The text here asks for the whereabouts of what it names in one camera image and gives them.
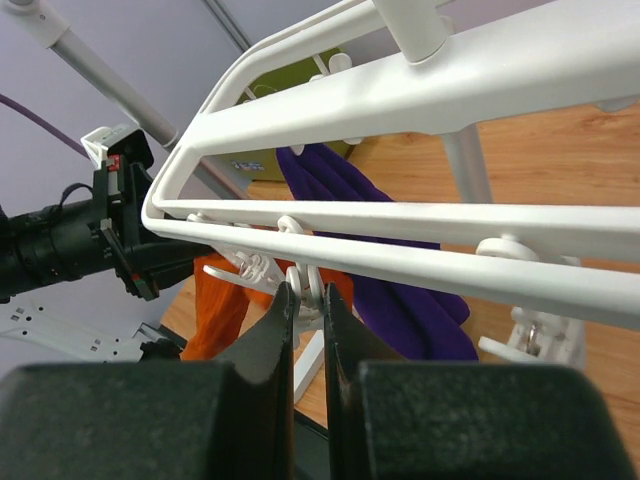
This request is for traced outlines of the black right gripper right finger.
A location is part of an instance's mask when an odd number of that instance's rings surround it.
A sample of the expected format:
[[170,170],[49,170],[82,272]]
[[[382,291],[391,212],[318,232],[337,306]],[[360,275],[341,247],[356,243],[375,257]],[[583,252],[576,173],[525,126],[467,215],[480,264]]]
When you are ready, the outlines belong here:
[[410,361],[325,298],[335,479],[631,479],[594,384],[559,365]]

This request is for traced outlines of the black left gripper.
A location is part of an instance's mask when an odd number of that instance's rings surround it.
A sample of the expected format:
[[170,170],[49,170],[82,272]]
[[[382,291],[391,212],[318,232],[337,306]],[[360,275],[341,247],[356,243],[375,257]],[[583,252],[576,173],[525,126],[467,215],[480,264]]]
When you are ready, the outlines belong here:
[[206,245],[158,236],[146,229],[141,211],[152,178],[144,161],[129,147],[111,148],[94,173],[94,232],[127,293],[154,300],[162,290],[193,274],[193,261],[206,256]]

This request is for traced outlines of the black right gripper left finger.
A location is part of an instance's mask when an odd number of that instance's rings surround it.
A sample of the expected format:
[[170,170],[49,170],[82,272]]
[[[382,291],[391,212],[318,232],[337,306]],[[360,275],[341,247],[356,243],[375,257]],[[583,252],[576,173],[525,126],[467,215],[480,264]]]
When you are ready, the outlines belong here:
[[5,479],[290,479],[295,296],[201,362],[30,365],[1,383]]

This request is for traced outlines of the white clip sock hanger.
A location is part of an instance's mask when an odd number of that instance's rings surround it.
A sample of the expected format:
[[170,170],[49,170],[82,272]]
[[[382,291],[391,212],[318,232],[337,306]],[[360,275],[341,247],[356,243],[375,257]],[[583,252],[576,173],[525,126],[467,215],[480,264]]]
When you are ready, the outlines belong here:
[[[204,272],[322,308],[354,284],[411,359],[582,359],[639,332],[639,5],[554,1],[457,34],[434,1],[362,1],[236,61],[154,181],[144,225],[216,248]],[[476,125],[493,202],[442,136]],[[492,303],[511,338],[473,343]]]

